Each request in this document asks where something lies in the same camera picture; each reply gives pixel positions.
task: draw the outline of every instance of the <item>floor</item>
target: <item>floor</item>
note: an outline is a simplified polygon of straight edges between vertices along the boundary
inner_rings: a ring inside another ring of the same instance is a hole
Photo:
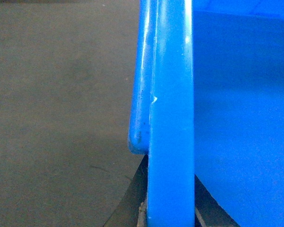
[[[139,2],[47,2],[0,4],[0,227],[100,227],[142,159],[127,149]]]

